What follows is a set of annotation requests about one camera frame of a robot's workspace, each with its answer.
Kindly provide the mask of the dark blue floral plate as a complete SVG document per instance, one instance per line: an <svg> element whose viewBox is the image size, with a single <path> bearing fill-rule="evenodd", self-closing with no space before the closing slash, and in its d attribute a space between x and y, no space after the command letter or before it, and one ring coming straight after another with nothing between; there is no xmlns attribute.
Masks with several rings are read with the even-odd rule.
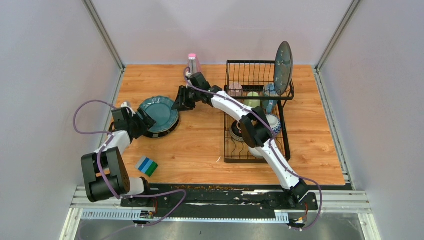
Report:
<svg viewBox="0 0 424 240"><path fill-rule="evenodd" d="M283 41L277 50L274 62L274 87L279 96L282 96L292 81L293 53L287 41Z"/></svg>

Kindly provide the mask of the red patterned bowl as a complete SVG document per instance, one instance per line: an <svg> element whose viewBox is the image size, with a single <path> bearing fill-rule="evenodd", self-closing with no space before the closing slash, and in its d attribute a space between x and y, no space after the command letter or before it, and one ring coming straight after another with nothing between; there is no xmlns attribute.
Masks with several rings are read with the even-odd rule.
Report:
<svg viewBox="0 0 424 240"><path fill-rule="evenodd" d="M266 119L273 132L278 135L282 129L281 120L274 114L267 114Z"/></svg>

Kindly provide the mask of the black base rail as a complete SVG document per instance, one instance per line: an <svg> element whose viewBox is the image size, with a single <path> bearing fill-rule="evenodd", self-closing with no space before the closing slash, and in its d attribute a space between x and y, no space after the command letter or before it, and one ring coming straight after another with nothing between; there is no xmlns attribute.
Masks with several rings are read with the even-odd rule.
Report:
<svg viewBox="0 0 424 240"><path fill-rule="evenodd" d="M316 194L297 203L291 192L279 185L215 185L152 183L150 198L123 199L124 208L153 207L163 217L173 208L172 218L273 219L276 210L316 211Z"/></svg>

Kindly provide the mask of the green handled cream mug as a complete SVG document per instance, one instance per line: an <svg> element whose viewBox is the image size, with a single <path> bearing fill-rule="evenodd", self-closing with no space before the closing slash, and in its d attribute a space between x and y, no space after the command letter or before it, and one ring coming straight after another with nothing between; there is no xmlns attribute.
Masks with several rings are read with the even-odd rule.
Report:
<svg viewBox="0 0 424 240"><path fill-rule="evenodd" d="M243 101L244 105L251 107L251 108L260 107L261 106L261 100L256 99L256 97L259 97L259 96L260 96L260 94L258 92L254 92L254 91L249 92L247 94L248 99L245 99Z"/></svg>

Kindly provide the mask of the black wire dish rack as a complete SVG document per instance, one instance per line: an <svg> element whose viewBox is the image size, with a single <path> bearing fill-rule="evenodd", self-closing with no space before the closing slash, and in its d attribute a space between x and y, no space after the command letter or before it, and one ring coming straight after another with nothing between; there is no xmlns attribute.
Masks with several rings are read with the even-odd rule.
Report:
<svg viewBox="0 0 424 240"><path fill-rule="evenodd" d="M247 94L249 92L257 92L260 97L254 97L254 99L265 100L263 89L264 86L274 82L274 66L273 60L228 60L226 62L224 90L229 94L229 85L237 82L242 85L243 94L233 97L234 99L243 102L248 99ZM281 131L277 134L275 141L287 160L291 158L291 150L283 109L287 101L293 100L294 96L294 84L291 82L283 95L274 98L278 102L272 111L272 114L276 115L281 121ZM231 138L230 128L234 121L232 117L224 114L224 162L229 164L265 164L264 159L258 159L250 154L248 146L244 142L238 142Z"/></svg>

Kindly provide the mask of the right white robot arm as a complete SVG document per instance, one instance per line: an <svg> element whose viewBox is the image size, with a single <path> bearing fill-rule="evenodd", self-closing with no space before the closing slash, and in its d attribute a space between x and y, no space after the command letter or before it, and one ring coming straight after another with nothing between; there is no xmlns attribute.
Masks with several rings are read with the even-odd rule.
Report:
<svg viewBox="0 0 424 240"><path fill-rule="evenodd" d="M276 134L260 107L247 106L220 87L210 86L201 72L191 75L185 85L179 86L172 109L178 112L191 111L197 102L218 109L239 123L243 141L258 151L274 171L281 187L289 191L285 201L290 208L298 209L305 203L308 186L281 153L275 141Z"/></svg>

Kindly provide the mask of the teal plate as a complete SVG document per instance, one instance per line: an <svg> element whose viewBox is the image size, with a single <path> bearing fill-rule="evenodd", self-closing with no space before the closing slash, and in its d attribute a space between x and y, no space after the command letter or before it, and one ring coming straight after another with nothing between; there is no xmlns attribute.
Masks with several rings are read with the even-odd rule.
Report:
<svg viewBox="0 0 424 240"><path fill-rule="evenodd" d="M149 132L161 133L172 128L180 118L179 112L172 110L173 105L171 98L161 95L147 98L139 105L156 122Z"/></svg>

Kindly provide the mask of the blue green striped block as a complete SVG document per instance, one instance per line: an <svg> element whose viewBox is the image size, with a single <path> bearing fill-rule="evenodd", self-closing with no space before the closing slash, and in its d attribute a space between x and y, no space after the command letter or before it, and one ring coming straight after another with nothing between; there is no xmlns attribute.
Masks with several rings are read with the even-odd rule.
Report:
<svg viewBox="0 0 424 240"><path fill-rule="evenodd" d="M147 175L148 177L151 177L158 168L158 164L152 159L146 156L142 156L134 167L141 173Z"/></svg>

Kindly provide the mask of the blue mug yellow inside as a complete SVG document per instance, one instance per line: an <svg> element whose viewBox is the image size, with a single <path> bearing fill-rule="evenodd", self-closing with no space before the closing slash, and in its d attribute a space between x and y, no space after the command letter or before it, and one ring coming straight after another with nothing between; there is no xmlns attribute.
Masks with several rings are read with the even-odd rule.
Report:
<svg viewBox="0 0 424 240"><path fill-rule="evenodd" d="M263 99L261 102L262 108L265 110L266 114L272 114L273 109L278 104L278 100L271 98L279 96L276 92L275 85L273 83L265 85L262 91L262 95L266 97L266 99Z"/></svg>

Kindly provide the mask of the pink metronome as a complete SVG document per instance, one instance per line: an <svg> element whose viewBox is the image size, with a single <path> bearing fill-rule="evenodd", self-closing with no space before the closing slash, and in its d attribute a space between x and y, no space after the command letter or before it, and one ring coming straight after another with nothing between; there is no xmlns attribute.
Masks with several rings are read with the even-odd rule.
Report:
<svg viewBox="0 0 424 240"><path fill-rule="evenodd" d="M202 72L202 66L200 64L198 56L195 53L189 53L188 54L187 66L190 69L190 71L189 71L190 75Z"/></svg>

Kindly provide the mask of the black bottom plate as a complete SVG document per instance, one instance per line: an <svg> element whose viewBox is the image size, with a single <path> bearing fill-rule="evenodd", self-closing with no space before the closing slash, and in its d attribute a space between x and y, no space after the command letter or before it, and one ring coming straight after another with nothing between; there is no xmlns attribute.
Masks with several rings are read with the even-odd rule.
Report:
<svg viewBox="0 0 424 240"><path fill-rule="evenodd" d="M159 139L159 138L165 137L176 130L177 126L179 125L179 122L180 122L180 116L178 115L175 123L173 123L168 130L165 130L162 132L156 132L156 133L147 131L145 134L143 134L143 136L150 139Z"/></svg>

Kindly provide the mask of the white patterned bowl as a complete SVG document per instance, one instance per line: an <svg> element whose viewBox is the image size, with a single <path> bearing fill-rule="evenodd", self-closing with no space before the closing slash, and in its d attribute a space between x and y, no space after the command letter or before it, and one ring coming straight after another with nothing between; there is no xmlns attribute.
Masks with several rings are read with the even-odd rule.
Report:
<svg viewBox="0 0 424 240"><path fill-rule="evenodd" d="M250 152L250 154L252 156L254 156L257 159L263 159L264 158L262 156L262 154L258 150L256 150L255 148L248 147L248 151Z"/></svg>

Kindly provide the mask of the black gold patterned bowl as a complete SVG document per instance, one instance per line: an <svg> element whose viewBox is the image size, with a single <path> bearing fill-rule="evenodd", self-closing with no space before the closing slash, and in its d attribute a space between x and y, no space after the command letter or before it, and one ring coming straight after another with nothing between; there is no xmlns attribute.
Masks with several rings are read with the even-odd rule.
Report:
<svg viewBox="0 0 424 240"><path fill-rule="evenodd" d="M231 138L237 142L244 142L240 123L235 120L230 127L229 134Z"/></svg>

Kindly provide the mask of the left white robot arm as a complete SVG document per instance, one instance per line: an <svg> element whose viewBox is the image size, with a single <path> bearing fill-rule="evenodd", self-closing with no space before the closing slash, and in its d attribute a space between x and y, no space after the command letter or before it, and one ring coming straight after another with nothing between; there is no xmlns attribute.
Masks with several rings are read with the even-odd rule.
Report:
<svg viewBox="0 0 424 240"><path fill-rule="evenodd" d="M136 111L128 106L113 109L112 126L103 145L81 157L81 167L87 198L90 202L134 195L140 206L149 206L153 193L144 177L130 177L122 154L134 139L152 128L156 121L143 109Z"/></svg>

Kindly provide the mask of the pink mug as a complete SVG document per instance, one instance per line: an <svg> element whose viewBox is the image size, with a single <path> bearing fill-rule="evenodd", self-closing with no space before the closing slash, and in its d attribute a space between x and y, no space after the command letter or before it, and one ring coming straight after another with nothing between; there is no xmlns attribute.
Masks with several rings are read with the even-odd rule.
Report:
<svg viewBox="0 0 424 240"><path fill-rule="evenodd" d="M240 83L238 82L233 82L229 85L229 92L228 94L231 97L242 97L243 96L243 87Z"/></svg>

